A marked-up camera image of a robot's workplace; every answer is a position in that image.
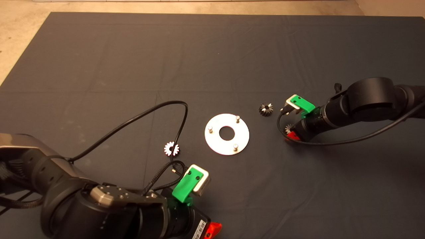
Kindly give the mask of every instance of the red cap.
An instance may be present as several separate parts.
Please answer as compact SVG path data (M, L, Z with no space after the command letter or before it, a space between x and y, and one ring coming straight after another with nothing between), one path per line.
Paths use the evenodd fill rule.
M294 140L300 140L300 138L295 134L295 132L294 131L291 131L289 134L288 134L288 137L289 138L291 138L291 139L294 139Z
M204 239L213 239L220 231L223 225L218 222L211 222L205 233Z

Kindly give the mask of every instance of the dark gray cloth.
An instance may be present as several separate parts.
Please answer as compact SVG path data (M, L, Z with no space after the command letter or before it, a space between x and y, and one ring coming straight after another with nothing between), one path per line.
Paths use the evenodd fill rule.
M421 17L52 13L0 87L0 131L31 134L74 156L154 104L183 100L189 116L179 159L211 174L195 204L223 223L217 238L423 238L423 121L336 147L288 144L275 121L289 96L321 105L335 82L346 88L383 76L424 85L424 43ZM274 114L260 116L269 102ZM221 113L249 127L237 155L205 142L206 123ZM168 161L163 147L182 116L182 106L150 114L76 165L98 182L141 188ZM167 172L159 184L174 178ZM10 210L0 237L44 238L38 213Z

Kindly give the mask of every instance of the barcode label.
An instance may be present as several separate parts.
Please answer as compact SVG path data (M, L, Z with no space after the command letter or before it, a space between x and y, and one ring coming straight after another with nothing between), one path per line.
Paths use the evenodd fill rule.
M207 223L204 220L201 220L199 222L198 228L196 229L195 234L193 235L192 239L200 239L202 236L202 232L204 231L205 225Z

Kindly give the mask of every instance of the metal plate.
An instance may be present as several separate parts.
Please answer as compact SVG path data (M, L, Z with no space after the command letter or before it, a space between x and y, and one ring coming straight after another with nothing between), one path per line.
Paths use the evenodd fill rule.
M234 155L241 152L248 144L249 130L245 122L234 114L219 114L210 119L205 126L205 140L216 153ZM220 137L220 129L230 127L235 132L231 140Z

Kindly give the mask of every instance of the small gear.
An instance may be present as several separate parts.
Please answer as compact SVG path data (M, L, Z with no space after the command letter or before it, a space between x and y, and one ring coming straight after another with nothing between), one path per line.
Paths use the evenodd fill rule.
M171 148L173 148L173 156L176 156L179 153L179 151L180 151L179 145L176 145L174 147L174 142L168 142L164 146L165 155L167 155L167 156L170 156L171 155Z
M273 105L270 104L261 104L260 109L258 110L262 116L269 116L273 113Z
M285 133L289 134L291 133L291 127L294 126L293 124L288 124L287 126L285 126Z

